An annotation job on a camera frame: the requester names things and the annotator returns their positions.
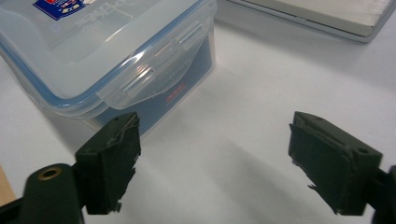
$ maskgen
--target blue label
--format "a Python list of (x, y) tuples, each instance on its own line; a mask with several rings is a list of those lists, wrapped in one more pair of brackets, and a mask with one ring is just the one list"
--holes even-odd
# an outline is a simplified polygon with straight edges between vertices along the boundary
[(37, 0), (33, 5), (56, 21), (85, 7), (84, 0)]

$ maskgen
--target plastic food container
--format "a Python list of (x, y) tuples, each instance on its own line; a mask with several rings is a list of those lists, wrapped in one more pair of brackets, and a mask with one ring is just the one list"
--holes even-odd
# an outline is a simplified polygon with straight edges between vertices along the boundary
[(45, 112), (150, 129), (210, 70), (215, 0), (3, 0), (0, 53)]

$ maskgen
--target white table surface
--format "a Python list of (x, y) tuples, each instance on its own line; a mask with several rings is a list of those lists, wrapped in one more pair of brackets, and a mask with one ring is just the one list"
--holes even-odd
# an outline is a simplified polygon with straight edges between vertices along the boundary
[[(288, 156), (294, 111), (336, 124), (396, 164), (396, 16), (358, 44), (219, 1), (213, 72), (143, 141), (119, 214), (86, 223), (370, 223), (341, 217)], [(0, 164), (18, 197), (26, 177), (93, 131), (48, 118), (0, 60)]]

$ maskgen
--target laptop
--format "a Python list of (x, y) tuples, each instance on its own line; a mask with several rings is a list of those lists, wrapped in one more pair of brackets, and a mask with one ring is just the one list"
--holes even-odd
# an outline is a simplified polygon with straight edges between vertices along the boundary
[(396, 0), (229, 0), (280, 18), (370, 42), (396, 8)]

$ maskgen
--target white background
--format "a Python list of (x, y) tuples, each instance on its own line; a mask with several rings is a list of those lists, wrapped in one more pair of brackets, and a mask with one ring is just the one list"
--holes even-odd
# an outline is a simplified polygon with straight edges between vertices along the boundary
[[(396, 16), (369, 44), (219, 1), (213, 72), (143, 141), (119, 214), (87, 223), (370, 223), (336, 216), (288, 156), (294, 111), (323, 117), (396, 164)], [(48, 118), (0, 61), (0, 164), (18, 197), (33, 171), (93, 131)]]

